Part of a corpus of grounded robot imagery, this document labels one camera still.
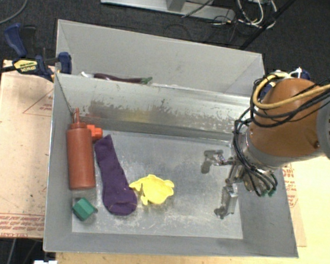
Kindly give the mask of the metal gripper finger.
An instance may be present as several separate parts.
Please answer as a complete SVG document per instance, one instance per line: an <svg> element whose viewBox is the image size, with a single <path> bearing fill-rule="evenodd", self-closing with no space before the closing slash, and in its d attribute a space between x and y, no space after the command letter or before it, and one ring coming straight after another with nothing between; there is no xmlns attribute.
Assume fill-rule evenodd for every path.
<svg viewBox="0 0 330 264"><path fill-rule="evenodd" d="M211 166L222 166L224 163L225 158L223 157L223 150L205 150L201 172L207 174Z"/></svg>
<svg viewBox="0 0 330 264"><path fill-rule="evenodd" d="M233 186L227 185L222 189L222 198L220 207L214 210L215 214L224 219L226 216L235 213L235 208L238 200L238 193L235 192Z"/></svg>

